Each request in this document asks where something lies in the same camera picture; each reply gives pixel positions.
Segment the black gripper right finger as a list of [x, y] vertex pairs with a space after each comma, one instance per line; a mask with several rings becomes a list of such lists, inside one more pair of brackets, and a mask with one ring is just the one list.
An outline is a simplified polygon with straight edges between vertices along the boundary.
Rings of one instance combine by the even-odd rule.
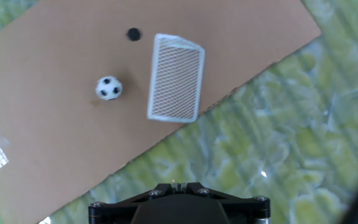
[[209, 189], [199, 182], [180, 183], [180, 193], [206, 197], [219, 202], [231, 223], [239, 223], [239, 215], [243, 215], [246, 223], [271, 224], [271, 200], [264, 195], [240, 198]]

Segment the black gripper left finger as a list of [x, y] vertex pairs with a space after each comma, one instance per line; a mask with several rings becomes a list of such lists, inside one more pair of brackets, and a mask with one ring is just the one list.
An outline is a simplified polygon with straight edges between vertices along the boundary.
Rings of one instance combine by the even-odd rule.
[[149, 201], [180, 192], [180, 184], [158, 184], [154, 189], [118, 203], [93, 202], [88, 206], [89, 224], [131, 223], [137, 209]]

